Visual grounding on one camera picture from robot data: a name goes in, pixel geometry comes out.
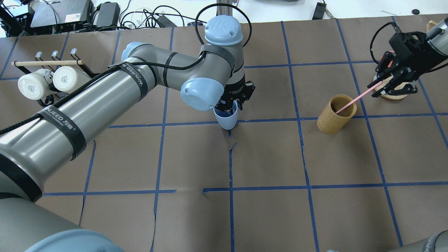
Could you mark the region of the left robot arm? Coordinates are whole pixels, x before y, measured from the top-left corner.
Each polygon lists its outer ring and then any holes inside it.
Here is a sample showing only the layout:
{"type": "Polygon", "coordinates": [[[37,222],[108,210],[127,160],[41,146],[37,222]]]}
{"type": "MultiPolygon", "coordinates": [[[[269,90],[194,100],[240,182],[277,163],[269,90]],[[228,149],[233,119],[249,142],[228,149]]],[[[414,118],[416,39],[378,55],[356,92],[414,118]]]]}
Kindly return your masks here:
{"type": "Polygon", "coordinates": [[[1,251],[121,252],[101,233],[36,204],[45,182],[156,86],[198,111],[232,110],[251,97],[243,33],[232,16],[205,24],[198,58],[132,42],[121,61],[31,118],[1,131],[1,251]]]}

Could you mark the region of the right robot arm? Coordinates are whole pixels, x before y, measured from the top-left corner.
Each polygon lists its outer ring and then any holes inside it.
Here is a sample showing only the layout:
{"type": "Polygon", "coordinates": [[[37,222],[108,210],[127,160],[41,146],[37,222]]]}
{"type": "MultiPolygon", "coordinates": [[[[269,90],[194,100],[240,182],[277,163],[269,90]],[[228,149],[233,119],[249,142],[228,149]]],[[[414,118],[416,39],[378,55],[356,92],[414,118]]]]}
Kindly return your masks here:
{"type": "Polygon", "coordinates": [[[435,24],[427,33],[413,31],[404,33],[398,25],[391,21],[380,27],[370,43],[371,58],[377,64],[376,79],[368,88],[391,79],[375,91],[371,96],[377,98],[381,95],[401,96],[418,92],[415,82],[426,73],[431,73],[446,67],[440,65],[447,60],[448,55],[447,19],[435,24]],[[390,51],[386,51],[377,61],[373,54],[373,42],[382,29],[391,25],[395,33],[389,40],[390,51]]]}

